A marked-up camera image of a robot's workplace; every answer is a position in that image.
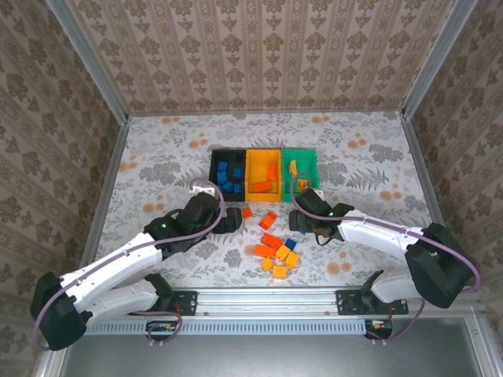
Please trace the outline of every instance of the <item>blue block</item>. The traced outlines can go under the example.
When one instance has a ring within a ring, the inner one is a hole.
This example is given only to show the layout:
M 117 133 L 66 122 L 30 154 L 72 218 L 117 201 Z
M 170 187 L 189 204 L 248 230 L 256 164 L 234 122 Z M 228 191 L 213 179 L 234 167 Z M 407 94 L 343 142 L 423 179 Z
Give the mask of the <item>blue block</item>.
M 285 242 L 285 246 L 286 246 L 288 249 L 290 249 L 290 250 L 295 249 L 296 244 L 297 244 L 297 242 L 295 242 L 294 240 L 290 240 L 289 238 L 288 238 L 288 239 L 286 240 L 286 242 Z
M 217 171 L 227 171 L 227 163 L 225 161 L 218 161 Z
M 225 193 L 230 193 L 234 189 L 234 185 L 232 182 L 227 181 L 226 183 L 223 184 L 223 192 Z
M 234 178 L 241 179 L 243 177 L 244 177 L 243 169 L 241 169 L 240 167 L 234 168 Z
M 227 182 L 227 173 L 225 171 L 219 171 L 217 173 L 217 182 L 220 184 L 224 184 Z

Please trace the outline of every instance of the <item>patterned wallpaper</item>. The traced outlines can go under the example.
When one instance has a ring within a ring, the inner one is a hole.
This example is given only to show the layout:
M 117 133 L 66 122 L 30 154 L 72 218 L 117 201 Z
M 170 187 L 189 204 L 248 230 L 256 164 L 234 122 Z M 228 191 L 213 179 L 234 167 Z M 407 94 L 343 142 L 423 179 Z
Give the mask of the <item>patterned wallpaper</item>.
M 502 0 L 479 0 L 413 124 L 446 223 L 483 274 L 503 353 Z
M 70 0 L 130 113 L 400 108 L 453 0 Z
M 118 125 L 44 1 L 0 1 L 0 375 L 35 359 L 36 280 L 79 264 Z

